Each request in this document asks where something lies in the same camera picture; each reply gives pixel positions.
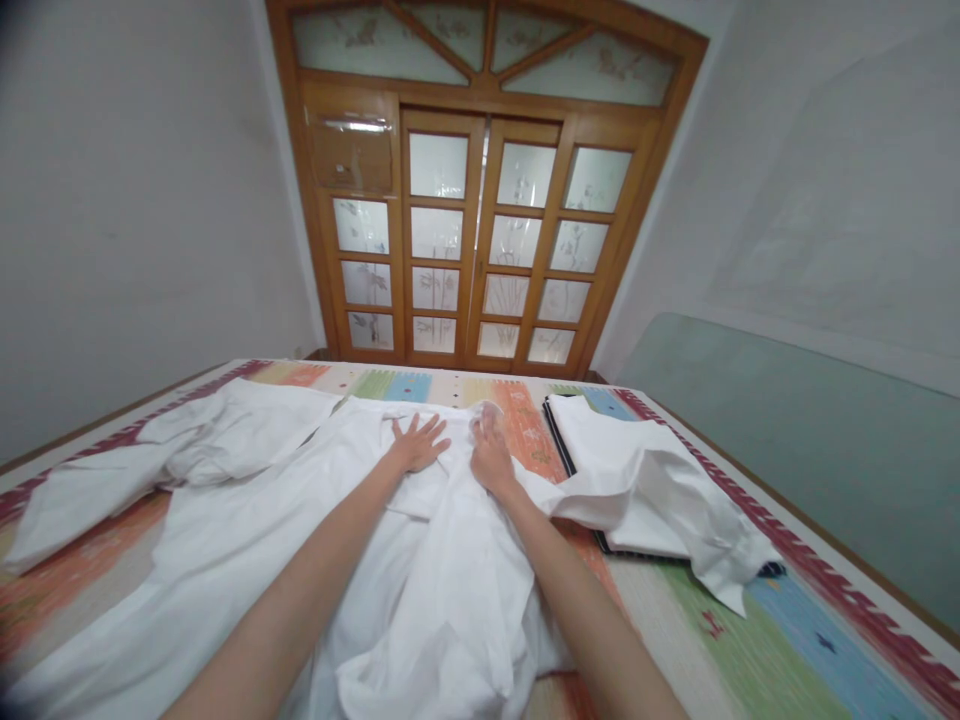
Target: hand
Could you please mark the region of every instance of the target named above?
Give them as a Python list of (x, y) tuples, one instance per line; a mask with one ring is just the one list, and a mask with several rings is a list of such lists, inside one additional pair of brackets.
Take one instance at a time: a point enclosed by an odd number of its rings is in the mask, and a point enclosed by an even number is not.
[(439, 415), (434, 415), (426, 425), (419, 430), (420, 413), (413, 416), (406, 433), (400, 432), (400, 424), (393, 421), (393, 436), (396, 438), (388, 454), (392, 454), (405, 472), (420, 472), (434, 463), (444, 450), (450, 447), (449, 438), (441, 440), (436, 445), (433, 441), (440, 437), (440, 433), (447, 427), (447, 421), (437, 423)]
[(500, 418), (492, 405), (486, 405), (481, 418), (473, 424), (473, 437), (476, 447), (470, 459), (470, 469), (477, 481), (499, 500), (504, 493), (517, 487), (517, 476), (500, 428)]

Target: white cloth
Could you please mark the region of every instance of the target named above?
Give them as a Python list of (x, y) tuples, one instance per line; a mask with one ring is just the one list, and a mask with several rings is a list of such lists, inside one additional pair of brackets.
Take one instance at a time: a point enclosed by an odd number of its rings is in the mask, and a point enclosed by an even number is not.
[(391, 419), (417, 411), (440, 412), (453, 443), (391, 501), (281, 716), (519, 718), (564, 656), (526, 556), (467, 469), (472, 413), (356, 398), (256, 477), (174, 490), (147, 581), (13, 699), (46, 718), (161, 714), (389, 448)]
[(577, 473), (540, 486), (538, 505), (606, 531), (619, 549), (689, 557), (697, 579), (746, 617), (743, 586), (782, 557), (673, 431), (601, 415), (583, 396), (549, 402)]
[(237, 379), (163, 413), (136, 445), (55, 468), (30, 496), (3, 568), (26, 572), (159, 482), (208, 485), (259, 472), (296, 450), (340, 400)]

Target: green stripe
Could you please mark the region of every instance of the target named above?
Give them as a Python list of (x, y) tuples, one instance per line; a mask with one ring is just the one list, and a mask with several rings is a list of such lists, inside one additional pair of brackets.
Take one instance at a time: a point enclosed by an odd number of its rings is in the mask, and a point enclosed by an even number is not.
[[(586, 397), (583, 388), (577, 387), (576, 385), (551, 385), (550, 388), (555, 395), (583, 395)], [(587, 398), (587, 404), (590, 405), (590, 409), (594, 412), (600, 412), (596, 406), (590, 402), (590, 398)]]
[[(744, 620), (713, 598), (690, 568), (662, 565), (658, 569), (699, 631), (730, 692), (752, 717), (850, 717), (850, 711), (749, 593), (743, 596), (748, 618)], [(722, 628), (716, 638), (704, 613), (711, 613), (716, 627)]]
[(392, 370), (368, 370), (350, 388), (348, 395), (367, 400), (382, 400), (390, 389), (396, 373)]

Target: forearm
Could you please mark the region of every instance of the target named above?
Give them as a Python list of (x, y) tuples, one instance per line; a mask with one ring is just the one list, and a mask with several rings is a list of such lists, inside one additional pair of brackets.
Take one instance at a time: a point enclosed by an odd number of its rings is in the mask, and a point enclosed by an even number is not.
[(167, 718), (273, 718), (340, 604), (404, 471), (390, 453), (310, 535)]
[(526, 491), (513, 483), (498, 500), (601, 715), (685, 718), (636, 630)]

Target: frosted glass pane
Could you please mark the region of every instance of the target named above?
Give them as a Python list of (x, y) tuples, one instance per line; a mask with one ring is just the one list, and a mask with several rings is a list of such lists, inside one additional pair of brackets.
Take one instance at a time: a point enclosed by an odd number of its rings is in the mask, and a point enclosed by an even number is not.
[(483, 311), (490, 315), (520, 317), (527, 302), (530, 278), (516, 275), (487, 275)]
[(477, 347), (477, 354), (511, 358), (517, 351), (519, 335), (519, 325), (480, 323), (480, 344)]
[(347, 302), (390, 307), (390, 266), (341, 261)]
[(466, 138), (410, 133), (410, 194), (463, 199)]
[(527, 207), (546, 205), (556, 154), (556, 148), (504, 144), (497, 202)]
[(533, 267), (540, 224), (540, 220), (533, 218), (495, 215), (493, 238), (490, 242), (490, 264)]
[(435, 208), (410, 208), (413, 256), (440, 260), (460, 259), (463, 212)]
[(371, 200), (333, 201), (337, 242), (350, 252), (390, 252), (387, 204)]
[(593, 272), (597, 269), (609, 225), (562, 220), (553, 246), (551, 270)]
[(481, 7), (441, 3), (403, 3), (440, 41), (474, 70), (483, 70), (483, 36), (487, 14)]
[(457, 341), (453, 318), (413, 318), (413, 349), (417, 352), (452, 353)]
[(382, 7), (294, 15), (297, 60), (303, 67), (358, 75), (468, 85), (406, 25)]
[(497, 13), (497, 37), (490, 69), (506, 70), (573, 29), (573, 23), (562, 20), (501, 10)]
[(613, 212), (627, 176), (631, 153), (577, 148), (563, 206), (568, 209)]
[(594, 33), (573, 48), (507, 80), (507, 92), (525, 92), (578, 100), (655, 105), (673, 77), (673, 63), (639, 45), (606, 33)]
[(575, 335), (576, 333), (573, 330), (534, 328), (527, 360), (553, 365), (566, 364)]
[(590, 283), (547, 280), (537, 317), (556, 322), (579, 322), (589, 292)]
[(423, 310), (457, 310), (459, 270), (413, 268), (413, 306)]
[(347, 313), (350, 342), (365, 350), (393, 350), (393, 315)]

